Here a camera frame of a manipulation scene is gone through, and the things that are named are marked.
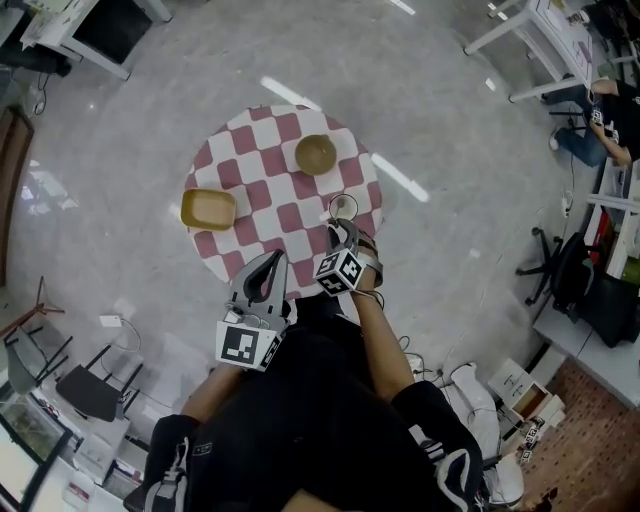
white sneaker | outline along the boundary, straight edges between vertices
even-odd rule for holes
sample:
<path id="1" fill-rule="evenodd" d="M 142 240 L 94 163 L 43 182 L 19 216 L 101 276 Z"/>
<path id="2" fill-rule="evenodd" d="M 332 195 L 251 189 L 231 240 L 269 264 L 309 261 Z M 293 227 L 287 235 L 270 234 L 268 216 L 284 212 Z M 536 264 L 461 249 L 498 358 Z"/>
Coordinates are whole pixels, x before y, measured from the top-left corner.
<path id="1" fill-rule="evenodd" d="M 558 149 L 560 149 L 560 144 L 558 144 L 558 141 L 556 140 L 556 132 L 558 130 L 559 128 L 555 128 L 549 136 L 549 147 L 551 148 L 551 151 L 558 151 Z"/>

round table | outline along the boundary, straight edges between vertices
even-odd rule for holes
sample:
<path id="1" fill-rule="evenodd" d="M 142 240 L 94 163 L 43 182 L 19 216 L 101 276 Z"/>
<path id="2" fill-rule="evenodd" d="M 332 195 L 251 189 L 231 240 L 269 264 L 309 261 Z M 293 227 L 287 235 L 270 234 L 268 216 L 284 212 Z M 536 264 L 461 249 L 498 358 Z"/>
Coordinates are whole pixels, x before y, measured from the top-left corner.
<path id="1" fill-rule="evenodd" d="M 336 168 L 311 177 L 295 162 L 300 139 L 327 134 L 335 144 Z M 358 202 L 357 226 L 373 236 L 382 221 L 382 196 L 366 148 L 322 112 L 301 105 L 251 108 L 204 143 L 185 189 L 225 190 L 236 199 L 236 221 L 227 231 L 189 229 L 198 254 L 228 283 L 256 256 L 283 249 L 289 258 L 287 298 L 320 293 L 315 266 L 326 252 L 327 224 L 320 221 L 336 194 Z"/>

white desk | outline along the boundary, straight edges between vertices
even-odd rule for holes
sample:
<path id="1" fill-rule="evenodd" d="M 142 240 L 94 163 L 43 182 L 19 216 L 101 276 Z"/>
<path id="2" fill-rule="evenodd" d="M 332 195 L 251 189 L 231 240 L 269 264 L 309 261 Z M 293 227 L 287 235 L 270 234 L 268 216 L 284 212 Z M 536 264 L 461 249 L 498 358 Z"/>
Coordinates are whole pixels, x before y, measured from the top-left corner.
<path id="1" fill-rule="evenodd" d="M 34 44 L 46 46 L 76 61 L 86 57 L 117 77 L 126 80 L 131 74 L 128 70 L 73 37 L 78 27 L 98 1 L 73 0 L 60 14 L 50 15 L 45 12 L 36 14 L 20 41 L 26 46 L 33 46 Z M 171 13 L 162 3 L 162 0 L 133 1 L 150 18 L 161 21 L 171 20 Z"/>
<path id="2" fill-rule="evenodd" d="M 640 340 L 621 341 L 615 348 L 609 348 L 586 322 L 578 320 L 574 324 L 554 310 L 551 300 L 533 328 L 627 407 L 640 406 Z"/>
<path id="3" fill-rule="evenodd" d="M 565 12 L 570 11 L 566 6 L 565 9 L 559 9 L 552 0 L 528 0 L 522 11 L 466 46 L 464 52 L 471 55 L 501 35 L 518 29 L 526 22 L 532 22 L 564 60 L 573 77 L 512 94 L 509 100 L 514 102 L 579 84 L 587 88 L 591 87 L 593 71 L 593 64 L 589 62 L 593 58 L 591 35 L 582 25 L 569 25 Z"/>

leg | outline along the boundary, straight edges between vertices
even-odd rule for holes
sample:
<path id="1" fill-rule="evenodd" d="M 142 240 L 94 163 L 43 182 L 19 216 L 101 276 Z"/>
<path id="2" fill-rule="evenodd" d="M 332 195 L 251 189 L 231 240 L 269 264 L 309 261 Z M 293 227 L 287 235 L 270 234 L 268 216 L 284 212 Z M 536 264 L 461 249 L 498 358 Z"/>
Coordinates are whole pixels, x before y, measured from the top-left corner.
<path id="1" fill-rule="evenodd" d="M 498 13 L 506 11 L 509 7 L 516 5 L 519 1 L 520 0 L 506 0 L 505 2 L 502 2 L 498 7 L 496 7 L 488 14 L 489 18 L 495 18 Z"/>
<path id="2" fill-rule="evenodd" d="M 531 98 L 532 96 L 540 96 L 541 94 L 547 94 L 552 91 L 557 91 L 559 89 L 567 89 L 568 87 L 579 85 L 580 83 L 581 83 L 580 80 L 575 77 L 565 78 L 560 82 L 553 82 L 546 85 L 539 85 L 538 87 L 534 87 L 533 89 L 530 89 L 528 91 L 512 94 L 511 96 L 509 96 L 509 101 L 511 103 L 515 103 L 516 101 L 520 101 L 524 98 Z"/>
<path id="3" fill-rule="evenodd" d="M 600 165 L 609 156 L 607 148 L 589 127 L 585 130 L 584 137 L 580 137 L 577 133 L 566 128 L 560 128 L 556 132 L 555 138 L 561 148 L 575 155 L 589 167 Z"/>
<path id="4" fill-rule="evenodd" d="M 490 43 L 494 39 L 497 39 L 503 34 L 510 32 L 514 28 L 522 25 L 525 21 L 529 19 L 529 13 L 522 11 L 519 14 L 516 14 L 513 18 L 509 18 L 504 23 L 501 23 L 493 30 L 487 32 L 485 35 L 476 39 L 473 43 L 466 46 L 463 51 L 467 55 L 471 55 L 472 53 L 478 51 L 484 45 Z"/>
<path id="5" fill-rule="evenodd" d="M 81 43 L 80 41 L 78 41 L 77 39 L 74 39 L 73 37 L 67 38 L 64 41 L 64 46 L 82 55 L 83 57 L 90 60 L 91 62 L 95 62 L 98 66 L 103 67 L 107 71 L 110 71 L 111 73 L 116 75 L 118 78 L 121 78 L 122 80 L 126 80 L 127 78 L 129 78 L 129 75 L 131 75 L 131 73 L 126 69 L 124 69 L 123 67 L 118 66 L 112 60 L 108 59 L 101 53 L 95 51 L 93 48 L 89 48 L 87 45 Z"/>
<path id="6" fill-rule="evenodd" d="M 591 110 L 591 103 L 587 101 L 587 89 L 584 85 L 574 85 L 545 95 L 545 105 L 557 105 L 563 101 L 573 101 L 582 110 Z"/>

wooden tray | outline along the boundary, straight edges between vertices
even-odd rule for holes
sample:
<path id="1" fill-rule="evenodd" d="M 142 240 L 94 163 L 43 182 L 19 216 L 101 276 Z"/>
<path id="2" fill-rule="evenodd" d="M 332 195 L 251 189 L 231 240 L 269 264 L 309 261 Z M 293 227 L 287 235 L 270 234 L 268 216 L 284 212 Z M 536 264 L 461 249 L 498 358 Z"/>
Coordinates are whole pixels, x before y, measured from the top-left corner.
<path id="1" fill-rule="evenodd" d="M 182 222 L 190 228 L 225 231 L 236 218 L 236 200 L 228 192 L 191 188 L 182 195 Z"/>

